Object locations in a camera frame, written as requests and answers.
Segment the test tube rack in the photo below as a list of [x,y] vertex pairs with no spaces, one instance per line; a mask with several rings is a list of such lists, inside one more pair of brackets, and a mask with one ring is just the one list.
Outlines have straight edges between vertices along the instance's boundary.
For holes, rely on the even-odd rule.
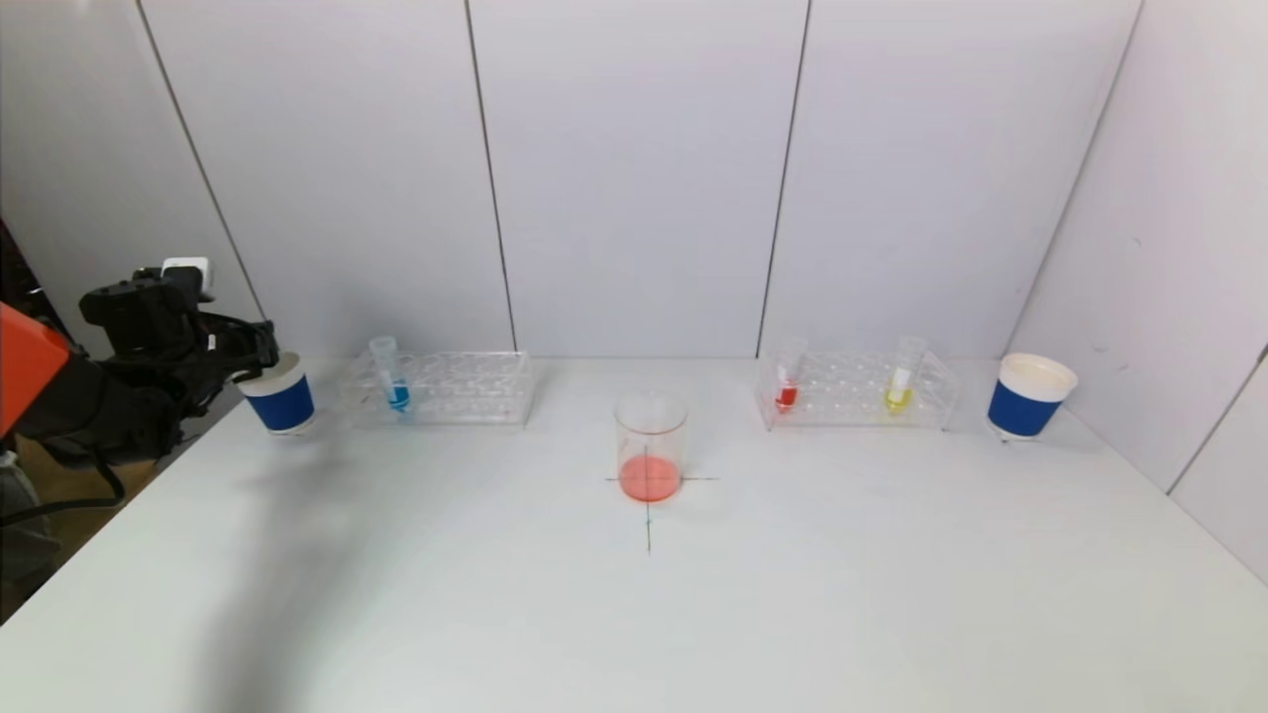
[[361,353],[339,378],[340,410],[358,426],[519,425],[533,406],[533,364],[522,351],[399,354],[411,411],[388,407],[374,359]]
[[932,351],[924,353],[912,402],[899,414],[885,406],[895,354],[883,351],[810,351],[801,364],[796,400],[780,412],[782,384],[775,355],[762,358],[757,402],[767,430],[777,428],[923,428],[946,429],[960,397],[960,382]]

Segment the red liquid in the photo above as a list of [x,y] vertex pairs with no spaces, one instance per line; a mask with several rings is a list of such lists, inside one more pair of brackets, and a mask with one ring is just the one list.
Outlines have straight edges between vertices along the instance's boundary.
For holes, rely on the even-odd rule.
[[678,492],[682,477],[671,461],[656,455],[635,455],[621,464],[621,490],[639,502],[659,502]]
[[786,386],[780,389],[780,395],[775,397],[775,407],[780,410],[780,414],[787,414],[792,410],[792,405],[796,403],[796,387]]

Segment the paper cup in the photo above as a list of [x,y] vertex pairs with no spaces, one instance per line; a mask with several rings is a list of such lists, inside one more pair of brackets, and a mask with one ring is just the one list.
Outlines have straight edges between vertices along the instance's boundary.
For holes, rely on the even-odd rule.
[[247,379],[237,387],[264,421],[264,428],[275,434],[297,433],[313,420],[308,377],[299,364],[299,355],[293,351],[283,351],[276,365],[264,369],[260,378]]
[[1035,354],[1009,354],[999,364],[987,417],[1006,438],[1033,438],[1078,383],[1065,364]]

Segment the white wall panel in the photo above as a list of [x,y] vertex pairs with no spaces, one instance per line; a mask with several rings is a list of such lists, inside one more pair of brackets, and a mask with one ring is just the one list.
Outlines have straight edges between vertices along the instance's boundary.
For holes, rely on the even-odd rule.
[[1268,341],[1268,4],[1150,0],[1014,349],[1169,488]]
[[815,0],[763,341],[998,356],[1137,0]]
[[511,348],[462,0],[143,6],[287,346]]
[[0,214],[94,356],[80,297],[165,258],[210,258],[207,308],[260,318],[132,1],[0,3]]
[[520,345],[748,356],[805,0],[472,0]]
[[1216,539],[1268,582],[1268,368],[1246,383],[1172,492]]

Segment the orange robot part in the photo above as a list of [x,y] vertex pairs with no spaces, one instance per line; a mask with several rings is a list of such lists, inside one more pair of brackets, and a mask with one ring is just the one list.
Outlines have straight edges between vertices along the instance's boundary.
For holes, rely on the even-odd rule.
[[68,358],[62,335],[0,304],[0,433],[9,433]]

